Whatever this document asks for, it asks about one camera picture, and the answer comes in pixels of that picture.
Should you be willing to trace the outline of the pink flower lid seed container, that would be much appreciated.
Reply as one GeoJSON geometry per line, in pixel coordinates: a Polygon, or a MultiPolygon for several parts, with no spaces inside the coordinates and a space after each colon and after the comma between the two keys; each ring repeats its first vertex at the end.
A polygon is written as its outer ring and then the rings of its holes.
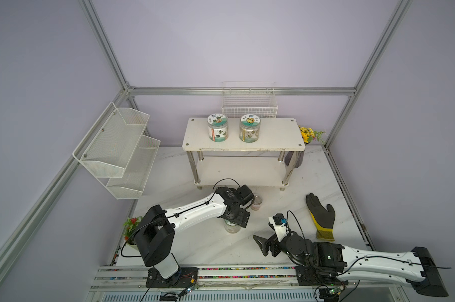
{"type": "Polygon", "coordinates": [[[239,225],[236,225],[228,220],[224,221],[224,228],[230,234],[238,233],[241,230],[241,227],[239,225]]]}

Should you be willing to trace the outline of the sunflower lid seed container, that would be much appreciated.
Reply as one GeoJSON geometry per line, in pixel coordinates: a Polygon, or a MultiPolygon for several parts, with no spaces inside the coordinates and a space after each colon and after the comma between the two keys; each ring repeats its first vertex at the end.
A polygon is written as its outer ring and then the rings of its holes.
{"type": "Polygon", "coordinates": [[[240,139],[246,143],[256,142],[259,138],[261,119],[254,114],[240,118],[240,139]]]}

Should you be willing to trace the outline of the strawberry lid seed container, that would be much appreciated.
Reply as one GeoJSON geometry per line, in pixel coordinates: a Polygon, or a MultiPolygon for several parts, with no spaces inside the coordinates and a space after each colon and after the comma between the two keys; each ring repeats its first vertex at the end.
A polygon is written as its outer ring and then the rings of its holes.
{"type": "Polygon", "coordinates": [[[222,113],[214,113],[207,117],[209,138],[213,142],[223,142],[228,138],[228,118],[222,113]]]}

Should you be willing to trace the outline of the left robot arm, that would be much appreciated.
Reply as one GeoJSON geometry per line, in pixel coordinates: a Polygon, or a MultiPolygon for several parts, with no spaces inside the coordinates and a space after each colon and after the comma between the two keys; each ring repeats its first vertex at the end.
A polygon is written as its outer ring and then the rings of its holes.
{"type": "Polygon", "coordinates": [[[212,218],[246,228],[250,217],[246,207],[254,199],[254,193],[246,185],[223,186],[201,200],[178,208],[163,209],[155,205],[143,216],[130,239],[147,268],[154,268],[163,279],[177,278],[182,270],[171,253],[174,239],[184,230],[212,218]]]}

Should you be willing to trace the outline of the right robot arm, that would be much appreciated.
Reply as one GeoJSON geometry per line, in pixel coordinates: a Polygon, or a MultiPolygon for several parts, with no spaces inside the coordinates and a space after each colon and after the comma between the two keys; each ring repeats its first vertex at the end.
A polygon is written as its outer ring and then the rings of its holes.
{"type": "Polygon", "coordinates": [[[312,242],[292,232],[283,239],[253,236],[264,256],[284,254],[294,263],[300,286],[345,287],[350,281],[373,281],[413,288],[422,296],[449,295],[440,267],[425,247],[409,252],[361,250],[329,242],[312,242]]]}

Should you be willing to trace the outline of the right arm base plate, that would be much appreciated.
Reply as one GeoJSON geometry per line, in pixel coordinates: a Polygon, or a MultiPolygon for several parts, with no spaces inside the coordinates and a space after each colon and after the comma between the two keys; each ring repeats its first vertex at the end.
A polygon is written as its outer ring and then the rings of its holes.
{"type": "Polygon", "coordinates": [[[296,266],[296,278],[300,286],[346,286],[348,281],[341,281],[332,272],[317,271],[311,267],[296,266]]]}

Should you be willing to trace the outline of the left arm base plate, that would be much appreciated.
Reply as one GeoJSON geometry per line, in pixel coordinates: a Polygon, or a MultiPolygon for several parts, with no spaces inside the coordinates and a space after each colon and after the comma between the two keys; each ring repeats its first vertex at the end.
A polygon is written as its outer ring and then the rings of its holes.
{"type": "Polygon", "coordinates": [[[180,267],[171,277],[164,278],[156,268],[148,270],[147,288],[187,288],[197,282],[199,268],[180,267]]]}

